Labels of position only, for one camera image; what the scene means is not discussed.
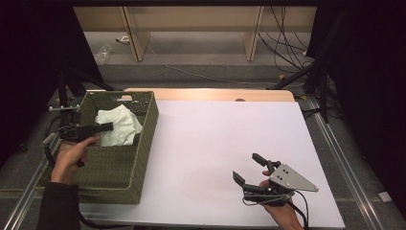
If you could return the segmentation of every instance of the white cloth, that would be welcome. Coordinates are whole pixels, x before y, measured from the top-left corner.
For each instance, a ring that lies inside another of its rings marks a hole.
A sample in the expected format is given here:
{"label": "white cloth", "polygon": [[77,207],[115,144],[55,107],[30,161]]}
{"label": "white cloth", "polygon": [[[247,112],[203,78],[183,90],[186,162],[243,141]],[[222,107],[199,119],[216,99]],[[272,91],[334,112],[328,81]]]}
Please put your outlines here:
{"label": "white cloth", "polygon": [[99,110],[96,116],[99,124],[113,123],[114,129],[101,132],[101,146],[130,146],[134,136],[143,129],[137,117],[124,105],[112,110]]}

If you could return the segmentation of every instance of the white table surface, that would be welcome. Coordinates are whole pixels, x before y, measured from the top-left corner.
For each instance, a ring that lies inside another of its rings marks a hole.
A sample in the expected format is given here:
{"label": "white table surface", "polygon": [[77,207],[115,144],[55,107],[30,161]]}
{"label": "white table surface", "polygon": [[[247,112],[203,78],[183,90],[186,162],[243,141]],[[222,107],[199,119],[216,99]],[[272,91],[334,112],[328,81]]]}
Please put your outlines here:
{"label": "white table surface", "polygon": [[[81,204],[97,222],[269,228],[263,207],[245,206],[233,171],[258,185],[256,152],[281,161],[320,188],[303,192],[309,226],[344,228],[297,103],[157,101],[158,124],[138,205]],[[300,195],[293,202],[305,213]]]}

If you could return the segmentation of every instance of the gray floor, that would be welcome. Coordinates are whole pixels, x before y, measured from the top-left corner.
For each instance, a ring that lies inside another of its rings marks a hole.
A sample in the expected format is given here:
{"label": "gray floor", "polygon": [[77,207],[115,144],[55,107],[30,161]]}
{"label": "gray floor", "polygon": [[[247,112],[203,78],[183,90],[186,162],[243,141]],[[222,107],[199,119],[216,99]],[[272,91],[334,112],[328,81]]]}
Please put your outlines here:
{"label": "gray floor", "polygon": [[[247,61],[244,47],[238,33],[154,33],[149,48],[142,62],[134,62],[129,46],[114,42],[123,33],[87,33],[89,44],[96,54],[103,44],[112,46],[112,51],[104,65],[100,65],[104,80],[117,87],[210,87],[210,88],[252,88],[263,89],[279,82],[279,75],[290,74],[275,66],[274,55],[259,40],[254,61]],[[262,34],[267,41],[271,39]],[[304,44],[308,43],[310,34],[299,34]],[[288,35],[292,45],[302,47],[293,34]],[[278,49],[284,57],[290,58],[284,46]],[[301,62],[309,61],[297,51]],[[288,71],[296,71],[295,67],[277,58],[277,63]],[[302,94],[301,86],[305,79],[298,80],[287,90],[294,94]],[[307,100],[298,100],[303,109],[309,109]],[[344,154],[361,182],[368,198],[372,202],[377,215],[385,229],[406,229],[406,222],[395,205],[382,202],[378,194],[385,191],[376,179],[368,162],[356,143],[345,120],[339,116],[337,107],[329,112],[329,125],[334,132]],[[30,182],[39,162],[43,159],[40,143],[43,131],[55,114],[44,113],[26,141],[28,151],[13,154],[9,161],[0,169],[0,226],[6,224],[17,200],[21,197]],[[306,119],[306,124],[325,170],[327,180],[333,192],[337,206],[342,214],[347,229],[368,229],[352,193],[334,160],[328,143],[316,123],[314,116]],[[36,225],[40,197],[25,216],[20,229],[34,229]]]}

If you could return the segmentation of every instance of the basket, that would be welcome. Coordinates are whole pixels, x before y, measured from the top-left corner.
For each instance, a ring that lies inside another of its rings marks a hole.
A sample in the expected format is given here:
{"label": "basket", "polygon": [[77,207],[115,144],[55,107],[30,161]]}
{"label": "basket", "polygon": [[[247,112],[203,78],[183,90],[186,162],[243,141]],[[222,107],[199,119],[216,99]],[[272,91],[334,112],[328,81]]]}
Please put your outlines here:
{"label": "basket", "polygon": [[[118,101],[122,96],[130,101]],[[120,104],[133,112],[143,126],[132,146],[88,147],[86,165],[74,176],[83,203],[138,204],[143,190],[149,150],[158,120],[153,92],[88,92],[81,105],[82,126],[95,124],[100,109],[110,110]],[[51,180],[52,167],[47,165],[35,185],[41,194]]]}

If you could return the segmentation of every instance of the hand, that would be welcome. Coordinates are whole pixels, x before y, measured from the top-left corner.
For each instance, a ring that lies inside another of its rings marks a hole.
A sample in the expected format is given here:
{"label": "hand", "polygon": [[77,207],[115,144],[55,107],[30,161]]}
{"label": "hand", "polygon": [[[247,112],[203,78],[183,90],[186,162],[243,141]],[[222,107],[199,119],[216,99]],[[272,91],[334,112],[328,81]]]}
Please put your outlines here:
{"label": "hand", "polygon": [[[264,171],[262,174],[269,176],[269,171]],[[269,188],[269,180],[263,180],[259,184],[261,187]],[[289,205],[284,204],[282,207],[271,207],[269,205],[263,205],[266,212],[268,212],[275,222],[280,226],[283,230],[296,230],[296,229],[303,229],[301,224],[299,223],[298,218],[296,217],[295,210]]]}
{"label": "hand", "polygon": [[51,174],[51,182],[57,182],[70,185],[74,173],[78,170],[77,162],[87,161],[86,148],[88,145],[98,141],[98,137],[89,137],[79,143],[62,141],[59,147],[59,154],[56,158],[56,164]]}

